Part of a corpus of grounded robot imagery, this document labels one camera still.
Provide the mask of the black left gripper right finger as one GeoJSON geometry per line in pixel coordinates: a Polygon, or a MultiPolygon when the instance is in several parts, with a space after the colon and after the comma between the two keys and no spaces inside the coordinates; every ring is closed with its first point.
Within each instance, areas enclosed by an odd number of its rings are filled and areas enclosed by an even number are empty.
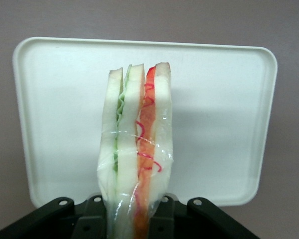
{"type": "Polygon", "coordinates": [[[149,224],[149,239],[173,239],[175,228],[175,199],[165,195],[149,224]]]}

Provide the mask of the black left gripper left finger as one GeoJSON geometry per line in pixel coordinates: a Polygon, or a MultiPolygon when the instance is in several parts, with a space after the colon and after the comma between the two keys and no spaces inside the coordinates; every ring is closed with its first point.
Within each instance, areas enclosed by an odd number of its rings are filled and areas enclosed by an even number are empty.
{"type": "Polygon", "coordinates": [[[87,200],[83,215],[76,223],[77,239],[106,239],[107,211],[101,195],[87,200]]]}

